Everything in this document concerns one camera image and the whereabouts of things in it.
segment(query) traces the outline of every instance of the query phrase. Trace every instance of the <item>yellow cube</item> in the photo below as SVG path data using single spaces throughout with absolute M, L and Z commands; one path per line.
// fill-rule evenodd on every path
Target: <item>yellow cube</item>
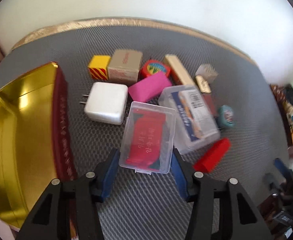
M 88 64 L 88 69 L 93 79 L 108 80 L 107 66 L 110 63 L 111 56 L 95 55 Z

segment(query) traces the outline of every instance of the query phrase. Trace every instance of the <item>gray textured mat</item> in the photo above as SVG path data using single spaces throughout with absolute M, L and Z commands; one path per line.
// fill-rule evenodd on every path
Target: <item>gray textured mat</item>
M 112 147 L 120 148 L 124 124 L 108 125 L 90 121 L 83 112 L 82 94 L 93 84 L 87 70 L 94 54 L 112 55 L 115 49 L 143 52 L 162 60 L 176 54 L 194 75 L 202 63 L 211 63 L 219 76 L 211 85 L 217 106 L 227 104 L 235 112 L 235 128 L 222 132 L 232 148 L 212 172 L 216 179 L 239 179 L 255 204 L 268 195 L 262 183 L 267 172 L 277 171 L 272 160 L 288 163 L 287 143 L 277 105 L 259 69 L 203 39 L 172 31 L 146 27 L 94 27 L 68 31 L 23 45 L 0 65 L 0 87 L 26 71 L 56 61 L 69 84 L 68 107 L 71 148 L 79 175 L 95 168 Z M 207 149 L 184 158 L 194 163 Z M 111 197 L 99 206 L 106 240 L 184 239 L 192 205 L 180 198 L 172 174 L 135 174 L 119 167 Z

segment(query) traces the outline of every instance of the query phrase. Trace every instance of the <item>plastic box lid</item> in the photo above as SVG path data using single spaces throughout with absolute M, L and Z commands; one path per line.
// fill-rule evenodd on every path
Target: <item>plastic box lid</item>
M 136 172 L 170 170 L 176 110 L 133 101 L 126 120 L 119 165 Z
M 159 105 L 176 109 L 174 147 L 187 154 L 220 138 L 216 122 L 200 91 L 193 85 L 167 87 Z

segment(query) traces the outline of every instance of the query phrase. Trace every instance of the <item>silver screw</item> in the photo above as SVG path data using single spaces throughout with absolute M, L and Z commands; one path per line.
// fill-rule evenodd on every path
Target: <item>silver screw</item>
M 59 179 L 53 179 L 52 181 L 51 181 L 51 183 L 52 183 L 52 185 L 59 185 L 60 184 L 60 180 Z
M 203 176 L 204 176 L 203 173 L 200 172 L 200 171 L 197 171 L 197 172 L 194 173 L 194 177 L 196 177 L 198 179 L 203 178 Z
M 95 173 L 93 171 L 89 171 L 85 176 L 89 179 L 93 178 L 95 176 Z
M 230 183 L 236 185 L 238 183 L 238 180 L 236 178 L 230 178 Z

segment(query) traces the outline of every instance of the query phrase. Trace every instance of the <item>pink eraser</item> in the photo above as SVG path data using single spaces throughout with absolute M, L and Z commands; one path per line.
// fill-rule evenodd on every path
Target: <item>pink eraser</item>
M 160 95 L 166 87 L 172 86 L 165 73 L 158 73 L 142 79 L 128 88 L 128 93 L 134 101 L 146 103 Z

